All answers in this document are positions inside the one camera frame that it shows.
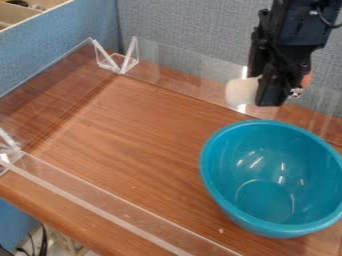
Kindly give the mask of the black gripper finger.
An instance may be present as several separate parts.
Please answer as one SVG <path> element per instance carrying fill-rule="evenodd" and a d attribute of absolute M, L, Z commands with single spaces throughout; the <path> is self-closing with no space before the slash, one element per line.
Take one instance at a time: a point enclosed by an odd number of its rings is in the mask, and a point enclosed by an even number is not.
<path fill-rule="evenodd" d="M 291 73 L 267 64 L 257 79 L 255 104 L 260 107 L 280 106 L 288 98 L 291 88 Z"/>
<path fill-rule="evenodd" d="M 264 41 L 251 44 L 248 53 L 248 77 L 257 77 L 263 73 L 264 65 L 268 61 L 268 50 Z"/>

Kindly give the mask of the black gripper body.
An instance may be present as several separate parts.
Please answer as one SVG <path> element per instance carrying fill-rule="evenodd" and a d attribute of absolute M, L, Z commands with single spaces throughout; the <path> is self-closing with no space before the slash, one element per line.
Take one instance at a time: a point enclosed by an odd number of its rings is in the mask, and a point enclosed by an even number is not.
<path fill-rule="evenodd" d="M 297 97 L 309 85 L 311 54 L 324 47 L 331 30 L 342 27 L 340 10 L 342 0 L 272 0 L 271 8 L 257 13 L 251 41 L 265 42 L 267 64 L 291 73 L 288 97 Z"/>

